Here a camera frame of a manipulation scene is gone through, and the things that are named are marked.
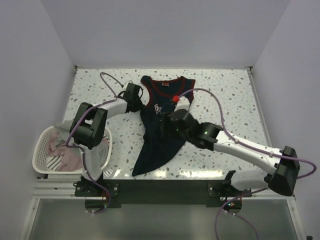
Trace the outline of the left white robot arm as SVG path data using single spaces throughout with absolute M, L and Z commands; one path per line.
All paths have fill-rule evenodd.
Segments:
M 103 171 L 98 160 L 93 156 L 87 164 L 86 155 L 93 155 L 94 148 L 103 140 L 108 119 L 117 115 L 135 113 L 143 108 L 142 95 L 142 87 L 129 82 L 125 90 L 116 95 L 114 99 L 97 105 L 83 102 L 77 110 L 65 145 L 68 148 L 80 150 L 83 167 L 82 177 L 88 180 L 85 189 L 92 196 L 99 196 L 104 190 L 104 184 L 99 181 Z

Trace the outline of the navy basketball tank top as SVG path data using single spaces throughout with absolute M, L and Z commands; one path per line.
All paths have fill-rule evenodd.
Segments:
M 196 81 L 184 76 L 173 80 L 153 80 L 143 76 L 140 82 L 146 87 L 149 101 L 140 111 L 145 128 L 143 146 L 132 170 L 132 176 L 147 174 L 167 164 L 185 144 L 181 138 L 164 136 L 161 132 L 162 114 L 172 113 L 172 98 L 194 88 Z

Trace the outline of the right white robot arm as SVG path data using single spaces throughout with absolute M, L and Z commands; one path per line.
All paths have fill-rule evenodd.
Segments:
M 242 138 L 237 138 L 219 125 L 199 123 L 185 109 L 163 113 L 160 131 L 164 137 L 182 139 L 199 149 L 228 154 L 251 163 L 267 173 L 264 181 L 277 194 L 290 197 L 300 171 L 296 150 L 269 148 Z

